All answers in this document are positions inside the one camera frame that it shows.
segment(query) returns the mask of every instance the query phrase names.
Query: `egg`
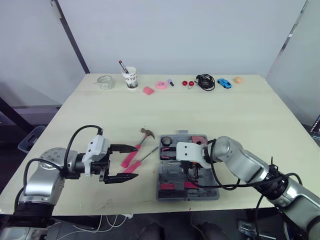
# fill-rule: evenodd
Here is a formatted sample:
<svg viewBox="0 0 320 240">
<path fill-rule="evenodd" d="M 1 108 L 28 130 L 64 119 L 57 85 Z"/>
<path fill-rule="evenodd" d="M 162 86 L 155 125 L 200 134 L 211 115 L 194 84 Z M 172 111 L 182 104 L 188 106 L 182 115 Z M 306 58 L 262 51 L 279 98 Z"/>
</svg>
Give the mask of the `egg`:
<svg viewBox="0 0 320 240">
<path fill-rule="evenodd" d="M 234 82 L 235 82 L 236 84 L 240 84 L 240 83 L 243 82 L 243 79 L 242 79 L 241 77 L 237 76 L 237 77 L 234 79 Z"/>
</svg>

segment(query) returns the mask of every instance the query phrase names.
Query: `clear glass cup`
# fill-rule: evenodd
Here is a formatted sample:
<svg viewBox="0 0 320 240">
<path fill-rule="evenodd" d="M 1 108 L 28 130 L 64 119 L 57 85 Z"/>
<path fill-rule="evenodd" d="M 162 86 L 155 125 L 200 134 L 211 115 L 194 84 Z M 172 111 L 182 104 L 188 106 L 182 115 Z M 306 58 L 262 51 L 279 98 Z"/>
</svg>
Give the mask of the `clear glass cup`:
<svg viewBox="0 0 320 240">
<path fill-rule="evenodd" d="M 113 89 L 115 86 L 114 79 L 109 75 L 99 77 L 96 82 L 102 90 Z"/>
</svg>

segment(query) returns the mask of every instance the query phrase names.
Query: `blue toy car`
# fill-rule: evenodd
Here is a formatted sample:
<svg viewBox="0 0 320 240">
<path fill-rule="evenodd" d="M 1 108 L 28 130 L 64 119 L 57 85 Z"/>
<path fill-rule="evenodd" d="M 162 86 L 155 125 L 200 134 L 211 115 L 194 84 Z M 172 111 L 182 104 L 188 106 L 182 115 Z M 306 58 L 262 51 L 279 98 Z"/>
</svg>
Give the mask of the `blue toy car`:
<svg viewBox="0 0 320 240">
<path fill-rule="evenodd" d="M 220 84 L 225 89 L 229 89 L 229 88 L 232 87 L 231 83 L 228 80 L 224 79 L 224 78 L 219 78 L 218 79 L 218 84 Z"/>
</svg>

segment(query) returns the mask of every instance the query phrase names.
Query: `white wall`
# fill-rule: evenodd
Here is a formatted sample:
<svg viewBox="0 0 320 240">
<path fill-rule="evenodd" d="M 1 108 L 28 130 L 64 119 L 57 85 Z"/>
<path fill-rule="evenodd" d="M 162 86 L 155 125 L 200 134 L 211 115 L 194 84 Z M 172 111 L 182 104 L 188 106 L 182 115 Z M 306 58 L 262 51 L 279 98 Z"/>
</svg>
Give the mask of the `white wall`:
<svg viewBox="0 0 320 240">
<path fill-rule="evenodd" d="M 305 0 L 59 0 L 92 73 L 266 76 Z"/>
<path fill-rule="evenodd" d="M 85 73 L 49 0 L 0 1 L 0 96 L 60 105 Z"/>
<path fill-rule="evenodd" d="M 267 82 L 298 120 L 312 125 L 320 114 L 320 1 L 311 0 Z"/>
</svg>

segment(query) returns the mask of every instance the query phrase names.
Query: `pink screwdriver handle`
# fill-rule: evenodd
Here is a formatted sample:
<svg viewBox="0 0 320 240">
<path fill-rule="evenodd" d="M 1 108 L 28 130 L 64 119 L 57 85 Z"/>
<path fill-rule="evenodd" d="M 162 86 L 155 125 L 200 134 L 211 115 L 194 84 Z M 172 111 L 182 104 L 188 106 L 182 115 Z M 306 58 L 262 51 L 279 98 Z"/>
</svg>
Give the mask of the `pink screwdriver handle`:
<svg viewBox="0 0 320 240">
<path fill-rule="evenodd" d="M 139 150 L 141 148 L 141 144 L 135 145 L 135 148 Z M 121 163 L 121 167 L 126 169 L 129 166 L 132 159 L 134 159 L 134 157 L 137 155 L 137 153 L 138 151 L 130 152 L 129 155 Z"/>
<path fill-rule="evenodd" d="M 133 173 L 139 166 L 141 165 L 141 161 L 137 160 L 135 163 L 131 164 L 127 169 L 123 171 L 124 174 Z"/>
</svg>

